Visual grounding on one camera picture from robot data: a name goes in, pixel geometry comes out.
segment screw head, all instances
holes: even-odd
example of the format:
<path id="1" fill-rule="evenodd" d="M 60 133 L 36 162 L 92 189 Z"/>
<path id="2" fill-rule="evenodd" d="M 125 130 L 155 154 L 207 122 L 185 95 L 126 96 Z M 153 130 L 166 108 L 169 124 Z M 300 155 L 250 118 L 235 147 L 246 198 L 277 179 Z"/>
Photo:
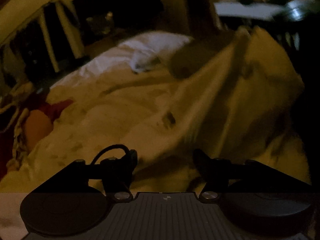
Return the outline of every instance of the screw head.
<path id="1" fill-rule="evenodd" d="M 202 196 L 205 199 L 215 199 L 215 198 L 218 197 L 218 194 L 216 192 L 213 192 L 213 191 L 206 191 L 206 192 L 202 193 Z"/>
<path id="2" fill-rule="evenodd" d="M 76 162 L 76 163 L 85 163 L 85 160 L 83 160 L 83 159 L 77 159 L 77 160 L 75 160 L 75 162 Z"/>
<path id="3" fill-rule="evenodd" d="M 115 198 L 119 200 L 125 200 L 130 197 L 128 192 L 118 192 L 115 194 Z"/>

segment white bedsheet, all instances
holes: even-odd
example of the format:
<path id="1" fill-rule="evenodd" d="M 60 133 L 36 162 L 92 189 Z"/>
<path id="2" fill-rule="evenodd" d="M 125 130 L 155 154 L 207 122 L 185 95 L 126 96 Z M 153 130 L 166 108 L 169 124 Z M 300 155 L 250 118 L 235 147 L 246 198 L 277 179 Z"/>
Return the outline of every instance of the white bedsheet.
<path id="1" fill-rule="evenodd" d="M 49 103 L 67 98 L 75 102 L 20 170 L 1 181 L 0 192 L 17 194 L 15 198 L 1 195 L 0 209 L 6 210 L 0 213 L 3 240 L 19 239 L 26 232 L 19 219 L 23 195 L 18 192 L 30 192 L 75 159 L 90 162 L 101 149 L 116 143 L 138 152 L 134 192 L 185 191 L 198 176 L 191 162 L 195 147 L 211 158 L 256 159 L 309 182 L 301 141 L 289 125 L 266 145 L 277 117 L 302 91 L 301 78 L 284 50 L 261 29 L 249 38 L 246 64 L 237 69 L 232 64 L 235 44 L 247 35 L 239 31 L 235 42 L 183 81 L 174 79 L 164 64 L 189 38 L 168 42 L 177 36 L 148 33 L 103 53 L 55 84 Z M 163 64 L 134 74 L 130 59 L 135 49 L 151 49 Z M 101 159 L 122 155 L 114 150 Z M 91 185 L 102 189 L 99 181 Z"/>

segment white pillow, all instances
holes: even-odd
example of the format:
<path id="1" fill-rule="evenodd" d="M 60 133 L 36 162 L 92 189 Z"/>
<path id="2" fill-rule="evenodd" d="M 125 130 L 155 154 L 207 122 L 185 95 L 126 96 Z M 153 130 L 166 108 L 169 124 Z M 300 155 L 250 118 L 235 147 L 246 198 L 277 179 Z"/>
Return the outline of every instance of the white pillow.
<path id="1" fill-rule="evenodd" d="M 129 63 L 135 72 L 150 70 L 158 62 L 166 65 L 173 54 L 193 40 L 190 36 L 151 31 L 137 35 L 118 45 L 118 48 L 133 50 Z"/>
<path id="2" fill-rule="evenodd" d="M 77 86 L 90 77 L 97 77 L 104 72 L 117 68 L 131 68 L 135 72 L 150 69 L 155 58 L 166 65 L 173 54 L 185 44 L 193 40 L 190 36 L 168 33 L 163 31 L 151 31 L 130 38 L 118 46 L 113 47 L 76 71 L 65 76 L 55 86 Z"/>

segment blanket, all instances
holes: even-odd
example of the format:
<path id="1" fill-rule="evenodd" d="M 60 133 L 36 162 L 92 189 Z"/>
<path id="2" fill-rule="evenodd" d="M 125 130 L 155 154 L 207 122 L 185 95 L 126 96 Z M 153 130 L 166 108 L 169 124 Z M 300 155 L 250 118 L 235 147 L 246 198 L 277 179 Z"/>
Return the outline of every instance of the blanket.
<path id="1" fill-rule="evenodd" d="M 180 37 L 172 45 L 170 38 L 173 34 L 142 34 L 103 53 L 51 89 L 48 103 L 66 99 L 74 103 L 23 160 L 20 170 L 1 181 L 0 192 L 7 192 L 1 202 L 7 203 L 3 207 L 7 212 L 0 218 L 6 215 L 11 223 L 2 226 L 2 238 L 21 228 L 17 203 L 23 194 L 18 193 L 32 191 L 75 159 L 89 163 L 101 149 L 116 143 L 138 152 L 133 192 L 186 191 L 199 177 L 192 164 L 194 148 L 234 163 L 255 159 L 309 183 L 302 142 L 292 131 L 288 114 L 303 82 L 284 49 L 263 29 L 252 33 L 241 29 L 199 71 L 178 80 L 166 64 L 190 39 Z M 171 46 L 169 54 L 159 49 L 165 40 L 164 47 Z M 130 59 L 135 50 L 148 47 L 161 63 L 136 74 Z M 113 150 L 100 160 L 122 155 Z M 103 190 L 100 181 L 90 185 Z M 17 193 L 11 205 L 8 192 Z"/>

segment blurred object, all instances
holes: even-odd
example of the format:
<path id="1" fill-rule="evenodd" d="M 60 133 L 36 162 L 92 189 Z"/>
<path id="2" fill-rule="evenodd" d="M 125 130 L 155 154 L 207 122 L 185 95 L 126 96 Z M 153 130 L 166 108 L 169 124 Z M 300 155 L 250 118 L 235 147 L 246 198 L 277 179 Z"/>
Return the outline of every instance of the blurred object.
<path id="1" fill-rule="evenodd" d="M 86 21 L 95 36 L 107 35 L 114 28 L 112 12 L 108 12 L 106 15 L 88 17 Z"/>
<path id="2" fill-rule="evenodd" d="M 277 22 L 296 22 L 302 21 L 308 16 L 317 15 L 319 12 L 319 0 L 295 0 L 288 3 L 285 9 L 273 18 Z"/>
<path id="3" fill-rule="evenodd" d="M 274 14 L 281 12 L 284 7 L 272 4 L 253 4 L 245 6 L 241 3 L 218 2 L 215 8 L 219 17 L 241 17 L 271 21 Z"/>
<path id="4" fill-rule="evenodd" d="M 150 71 L 160 63 L 161 63 L 160 58 L 153 50 L 149 50 L 149 51 L 136 50 L 133 54 L 133 57 L 129 65 L 133 70 L 133 72 L 138 74 L 141 72 Z"/>

